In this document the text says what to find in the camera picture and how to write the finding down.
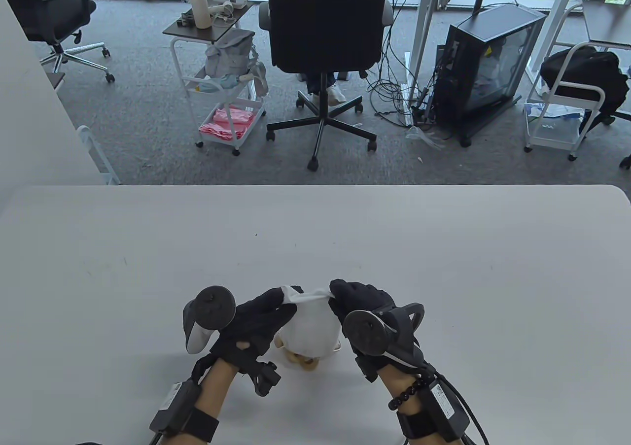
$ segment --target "beaded bracelet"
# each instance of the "beaded bracelet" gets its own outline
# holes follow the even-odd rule
[[[412,386],[410,386],[403,393],[399,394],[399,396],[388,402],[388,409],[390,409],[390,411],[396,411],[397,409],[399,409],[401,404],[403,404],[414,394],[416,394],[424,386],[424,384],[424,380],[422,380],[421,378],[415,380]]]

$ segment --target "gray fabric bag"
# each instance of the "gray fabric bag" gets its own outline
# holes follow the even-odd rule
[[[228,74],[246,74],[259,57],[253,44],[254,35],[254,31],[230,29],[219,41],[209,45],[206,49],[206,75],[223,77]]]

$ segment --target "chair base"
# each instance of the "chair base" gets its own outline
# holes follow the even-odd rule
[[[349,123],[345,123],[344,121],[335,120],[334,117],[342,114],[346,110],[350,110],[354,108],[356,112],[361,112],[363,110],[363,105],[361,105],[362,97],[356,97],[353,100],[346,102],[339,107],[336,107],[329,111],[328,105],[328,95],[326,90],[326,73],[322,73],[320,76],[320,107],[318,108],[305,94],[302,92],[298,92],[298,100],[296,100],[296,106],[304,107],[306,106],[315,114],[310,118],[301,118],[300,120],[288,120],[288,121],[279,121],[277,123],[270,123],[267,126],[266,139],[267,141],[274,141],[276,139],[275,131],[277,130],[286,130],[287,128],[298,128],[298,127],[306,127],[307,125],[318,125],[317,138],[315,140],[315,147],[313,151],[313,155],[307,164],[307,168],[310,171],[318,170],[318,159],[317,153],[320,150],[320,142],[322,141],[322,133],[324,132],[324,127],[329,125],[334,128],[338,128],[338,130],[342,130],[343,132],[347,132],[353,134],[355,136],[359,136],[361,138],[368,140],[368,150],[376,151],[377,150],[377,135],[372,132],[367,132],[366,130],[362,130],[361,128],[354,127],[353,125],[349,125]]]
[[[49,56],[40,59],[41,65],[50,64],[54,62],[54,66],[52,68],[53,73],[58,73],[61,68],[61,64],[65,64],[68,61],[76,62],[77,64],[86,65],[88,67],[93,67],[95,69],[102,70],[105,73],[105,79],[108,82],[114,81],[114,76],[109,73],[108,69],[101,64],[97,64],[95,62],[83,59],[81,57],[77,57],[77,54],[85,53],[85,51],[91,51],[92,49],[101,48],[101,52],[104,57],[110,57],[110,51],[106,48],[104,42],[95,42],[95,44],[88,44],[86,46],[79,46],[77,48],[66,49],[64,50],[60,44],[56,46],[52,46],[52,51]]]

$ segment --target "black backpack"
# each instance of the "black backpack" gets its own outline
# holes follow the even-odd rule
[[[541,78],[550,89],[568,52],[569,49],[552,54],[541,64]],[[618,56],[611,51],[597,51],[593,46],[584,46],[574,53],[565,69],[563,80],[603,89],[605,98],[600,112],[606,115],[610,115],[624,103],[629,91],[627,76],[620,71]],[[582,100],[599,100],[597,92],[563,85],[559,85],[556,94]]]

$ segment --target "forearm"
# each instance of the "forearm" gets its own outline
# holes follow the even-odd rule
[[[405,389],[414,384],[417,379],[414,376],[406,375],[392,365],[388,365],[378,371],[379,377],[385,384],[392,397],[396,397],[403,393]],[[410,397],[406,402],[401,404],[399,412],[404,415],[414,415],[423,409],[423,405],[417,395]],[[410,445],[446,445],[446,441],[439,434],[432,434],[422,439],[410,440]],[[462,441],[457,440],[451,442],[453,445],[462,445]]]
[[[230,384],[232,384],[238,371],[239,369],[231,364],[218,359],[201,382],[201,395],[195,403],[195,407],[211,417],[218,418]],[[206,443],[189,434],[180,434],[162,440],[162,445],[206,445]]]

